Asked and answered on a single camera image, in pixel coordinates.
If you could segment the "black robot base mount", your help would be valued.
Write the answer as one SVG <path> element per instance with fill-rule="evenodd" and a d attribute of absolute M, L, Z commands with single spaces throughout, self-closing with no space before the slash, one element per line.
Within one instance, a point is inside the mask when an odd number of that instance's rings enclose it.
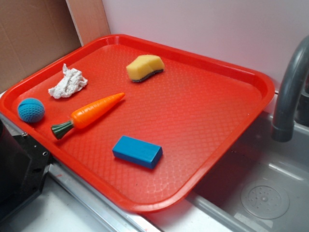
<path fill-rule="evenodd" d="M 33 137 L 11 135 L 0 123 L 1 222 L 42 193 L 50 159 L 50 152 Z"/>

